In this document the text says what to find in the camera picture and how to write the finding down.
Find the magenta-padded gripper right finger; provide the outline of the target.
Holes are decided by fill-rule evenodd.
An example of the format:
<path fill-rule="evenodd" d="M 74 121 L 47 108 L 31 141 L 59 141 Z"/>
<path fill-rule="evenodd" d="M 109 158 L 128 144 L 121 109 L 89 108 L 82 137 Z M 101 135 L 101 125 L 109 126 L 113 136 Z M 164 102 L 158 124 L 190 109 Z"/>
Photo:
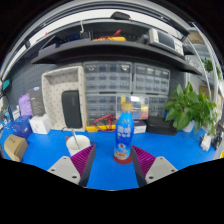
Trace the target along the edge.
<path fill-rule="evenodd" d="M 165 157 L 155 157 L 137 146 L 131 146 L 130 155 L 140 187 L 153 183 L 177 171 Z"/>

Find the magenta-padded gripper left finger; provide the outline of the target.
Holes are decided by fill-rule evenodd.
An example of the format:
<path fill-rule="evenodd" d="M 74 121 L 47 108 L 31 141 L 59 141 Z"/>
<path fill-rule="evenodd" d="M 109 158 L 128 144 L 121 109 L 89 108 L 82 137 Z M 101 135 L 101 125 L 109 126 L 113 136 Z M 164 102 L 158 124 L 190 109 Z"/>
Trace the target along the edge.
<path fill-rule="evenodd" d="M 74 184 L 86 187 L 95 156 L 96 146 L 91 145 L 71 157 L 62 156 L 48 171 Z"/>

